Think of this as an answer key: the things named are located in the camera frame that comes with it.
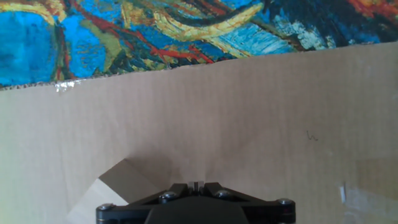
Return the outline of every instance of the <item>clear tape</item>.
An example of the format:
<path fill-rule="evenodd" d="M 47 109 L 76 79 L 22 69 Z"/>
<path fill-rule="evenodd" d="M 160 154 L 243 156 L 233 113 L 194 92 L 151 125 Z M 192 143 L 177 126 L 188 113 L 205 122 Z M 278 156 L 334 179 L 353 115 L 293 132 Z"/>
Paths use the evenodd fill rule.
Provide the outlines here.
<path fill-rule="evenodd" d="M 54 87 L 57 91 L 57 93 L 65 93 L 66 91 L 69 91 L 76 86 L 80 85 L 84 80 L 73 80 L 73 81 L 67 81 L 67 82 L 60 82 L 54 84 Z"/>
<path fill-rule="evenodd" d="M 354 211 L 358 211 L 398 221 L 398 201 L 358 188 L 347 187 L 345 183 L 339 189 L 341 202 L 351 211 L 345 214 L 349 220 L 355 216 Z"/>

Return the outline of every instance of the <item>yellow brushstroke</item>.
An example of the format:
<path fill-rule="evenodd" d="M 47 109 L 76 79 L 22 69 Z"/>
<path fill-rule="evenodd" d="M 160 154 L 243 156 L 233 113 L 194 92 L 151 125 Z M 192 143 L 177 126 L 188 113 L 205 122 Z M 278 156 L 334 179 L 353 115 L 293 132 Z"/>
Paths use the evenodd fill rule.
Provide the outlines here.
<path fill-rule="evenodd" d="M 113 63 L 113 60 L 118 56 L 120 51 L 122 51 L 119 39 L 112 34 L 102 32 L 100 28 L 96 27 L 91 21 L 81 21 L 80 25 L 92 31 L 92 33 L 98 37 L 101 44 L 104 45 L 106 51 L 104 71 L 108 71 L 109 67 Z"/>
<path fill-rule="evenodd" d="M 153 19 L 148 18 L 143 8 L 136 7 L 132 2 L 123 1 L 121 6 L 122 18 L 124 21 L 124 28 L 130 28 L 131 24 L 141 25 L 145 24 L 151 26 Z"/>
<path fill-rule="evenodd" d="M 247 52 L 245 50 L 236 49 L 236 48 L 232 47 L 231 45 L 229 45 L 228 43 L 226 43 L 225 41 L 220 40 L 219 37 L 209 38 L 209 39 L 207 39 L 207 42 L 220 48 L 224 53 L 234 55 L 237 58 L 252 57 L 252 54 L 250 54 L 249 52 Z"/>
<path fill-rule="evenodd" d="M 47 8 L 40 3 L 22 4 L 14 2 L 1 2 L 0 12 L 33 12 L 43 17 L 50 25 L 54 25 L 55 21 Z"/>
<path fill-rule="evenodd" d="M 169 57 L 167 55 L 164 55 L 163 58 L 166 63 L 178 63 L 178 60 L 176 58 Z"/>
<path fill-rule="evenodd" d="M 63 1 L 46 0 L 45 5 L 52 15 L 58 16 L 59 22 L 62 22 L 64 19 L 66 19 L 67 13 L 65 12 Z"/>
<path fill-rule="evenodd" d="M 204 27 L 193 27 L 182 24 L 166 12 L 155 12 L 154 19 L 156 27 L 169 37 L 181 41 L 203 40 L 231 32 L 247 23 L 262 7 L 262 3 L 256 4 L 224 22 Z"/>
<path fill-rule="evenodd" d="M 135 72 L 147 72 L 146 69 L 144 69 L 144 68 L 139 68 L 139 67 L 137 67 L 137 66 L 135 66 L 135 65 L 131 65 L 131 68 L 132 68 Z"/>
<path fill-rule="evenodd" d="M 153 60 L 149 60 L 149 59 L 144 59 L 142 60 L 145 65 L 149 68 L 152 68 L 153 70 L 163 70 L 166 68 L 166 65 L 163 63 L 157 63 L 154 62 Z"/>

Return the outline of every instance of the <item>brown cardboard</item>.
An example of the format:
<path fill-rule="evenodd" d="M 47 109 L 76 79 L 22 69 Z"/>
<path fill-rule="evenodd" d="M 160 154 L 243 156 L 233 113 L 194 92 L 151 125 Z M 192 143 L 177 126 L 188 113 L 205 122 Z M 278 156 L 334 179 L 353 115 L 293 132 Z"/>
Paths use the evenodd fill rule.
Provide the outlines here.
<path fill-rule="evenodd" d="M 69 224 L 95 224 L 95 209 L 104 203 L 127 205 L 160 192 L 144 176 L 123 159 L 90 186 L 67 215 Z"/>
<path fill-rule="evenodd" d="M 291 198 L 298 223 L 396 222 L 397 74 L 393 43 L 1 92 L 0 223 L 62 222 L 127 157 L 158 189 Z"/>

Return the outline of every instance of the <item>torn cardboard edge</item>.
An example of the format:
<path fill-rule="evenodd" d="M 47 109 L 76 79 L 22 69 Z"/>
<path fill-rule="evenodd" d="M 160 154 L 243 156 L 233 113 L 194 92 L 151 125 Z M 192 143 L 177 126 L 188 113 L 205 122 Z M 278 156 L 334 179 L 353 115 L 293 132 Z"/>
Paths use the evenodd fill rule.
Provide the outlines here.
<path fill-rule="evenodd" d="M 291 54 L 316 54 L 319 52 L 323 52 L 326 50 L 338 50 L 341 48 L 354 48 L 354 47 L 363 47 L 363 46 L 372 46 L 373 44 L 356 44 L 356 45 L 349 45 L 346 47 L 338 47 L 335 49 L 324 49 L 324 50 L 312 50 L 312 51 L 308 51 L 308 52 L 291 52 L 291 53 L 287 53 L 287 54 L 268 54 L 268 55 L 259 55 L 259 56 L 255 56 L 255 57 L 275 57 L 276 55 L 291 55 Z M 220 62 L 215 62 L 215 63 L 203 63 L 203 64 L 198 64 L 198 65 L 182 65 L 180 67 L 177 68 L 171 68 L 171 67 L 167 67 L 165 69 L 162 70 L 148 70 L 148 71 L 144 71 L 145 72 L 161 72 L 161 71 L 168 71 L 168 70 L 175 70 L 175 69 L 182 69 L 182 68 L 192 68 L 192 67 L 202 67 L 202 66 L 206 66 L 206 65 L 213 65 L 213 64 L 219 64 L 219 63 L 223 63 L 223 62 L 227 62 L 230 60 L 244 60 L 244 59 L 250 59 L 253 57 L 248 57 L 248 58 L 234 58 L 234 59 L 229 59 L 229 60 L 224 60 L 224 61 L 220 61 Z M 12 85 L 12 86 L 1 86 L 0 85 L 0 91 L 6 91 L 6 90 L 20 90 L 20 89 L 25 89 L 25 88 L 29 88 L 29 87 L 40 87 L 40 86 L 51 86 L 53 85 L 56 89 L 56 92 L 65 92 L 68 91 L 69 89 L 72 89 L 75 84 L 74 83 L 78 83 L 80 84 L 82 81 L 85 80 L 92 80 L 92 79 L 97 79 L 97 78 L 108 78 L 108 77 L 116 77 L 119 75 L 127 75 L 127 74 L 132 74 L 131 72 L 128 73 L 116 73 L 116 74 L 101 74 L 101 75 L 93 75 L 91 77 L 85 77 L 85 78 L 77 78 L 74 80 L 62 80 L 62 81 L 52 81 L 52 82 L 37 82 L 37 83 L 26 83 L 23 85 Z"/>
<path fill-rule="evenodd" d="M 291 198 L 302 222 L 341 223 L 351 212 L 335 186 L 342 180 L 398 200 L 397 46 L 132 73 L 61 98 L 52 86 L 4 92 L 1 142 L 9 150 L 1 157 L 11 171 L 3 193 L 10 210 L 26 211 L 5 223 L 61 223 L 126 156 L 158 186 L 200 179 L 265 200 Z M 30 200 L 13 197 L 24 186 Z"/>

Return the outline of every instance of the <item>painting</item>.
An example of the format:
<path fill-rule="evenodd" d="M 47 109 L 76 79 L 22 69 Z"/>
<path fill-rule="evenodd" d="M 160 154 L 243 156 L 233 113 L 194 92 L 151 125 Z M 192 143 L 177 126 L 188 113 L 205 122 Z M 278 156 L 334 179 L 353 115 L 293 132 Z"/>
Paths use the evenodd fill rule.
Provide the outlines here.
<path fill-rule="evenodd" d="M 398 40 L 398 0 L 0 0 L 0 87 Z"/>

